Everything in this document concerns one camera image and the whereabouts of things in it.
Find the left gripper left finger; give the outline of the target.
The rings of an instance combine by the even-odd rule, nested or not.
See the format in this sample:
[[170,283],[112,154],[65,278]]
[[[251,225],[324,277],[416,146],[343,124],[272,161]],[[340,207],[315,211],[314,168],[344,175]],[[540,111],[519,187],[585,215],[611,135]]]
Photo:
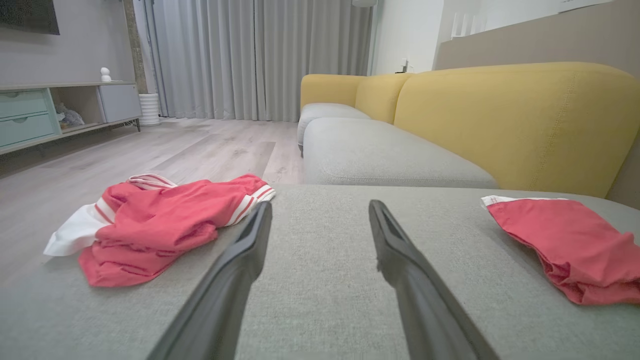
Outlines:
[[164,331],[149,360],[233,360],[252,285],[265,266],[272,204],[258,203]]

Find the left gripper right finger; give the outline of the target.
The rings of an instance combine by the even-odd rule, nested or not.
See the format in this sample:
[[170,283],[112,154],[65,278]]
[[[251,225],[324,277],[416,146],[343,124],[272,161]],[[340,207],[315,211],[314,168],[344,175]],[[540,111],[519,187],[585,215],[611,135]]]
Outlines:
[[381,200],[369,203],[377,269],[397,297],[412,360],[496,360],[498,353]]

